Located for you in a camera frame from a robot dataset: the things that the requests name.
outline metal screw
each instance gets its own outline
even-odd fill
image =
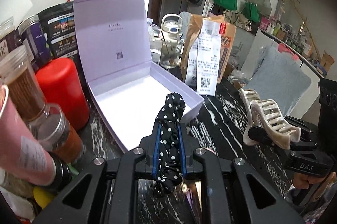
[[[101,164],[103,164],[103,162],[104,162],[104,158],[95,158],[94,159],[94,163],[96,165],[101,165]]]
[[[206,150],[204,148],[197,148],[195,150],[195,152],[198,154],[198,155],[203,155],[206,153]]]
[[[143,152],[144,152],[143,148],[138,147],[134,149],[134,154],[136,155],[141,155]]]
[[[234,162],[235,162],[236,165],[239,165],[239,166],[245,164],[245,160],[244,160],[243,158],[236,158],[236,159],[234,160]]]

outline black fabric with white dots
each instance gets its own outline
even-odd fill
[[[182,181],[179,175],[181,170],[178,125],[184,110],[185,102],[181,95],[178,93],[169,94],[156,118],[156,121],[161,124],[156,181],[162,185],[165,194],[172,193],[174,186],[179,185]]]

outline receipt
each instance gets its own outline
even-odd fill
[[[220,26],[221,23],[203,19],[198,36],[197,93],[201,95],[215,95],[221,50]]]
[[[194,41],[188,54],[188,66],[185,83],[189,86],[197,86],[197,59],[198,59],[198,38]]]

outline white box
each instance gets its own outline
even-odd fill
[[[126,152],[151,135],[166,95],[179,93],[194,119],[203,97],[151,61],[144,0],[74,0],[83,71],[106,126]]]

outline blue towel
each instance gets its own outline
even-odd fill
[[[256,90],[261,100],[275,100],[282,115],[286,116],[310,85],[311,79],[289,53],[270,47],[261,67],[244,88]]]

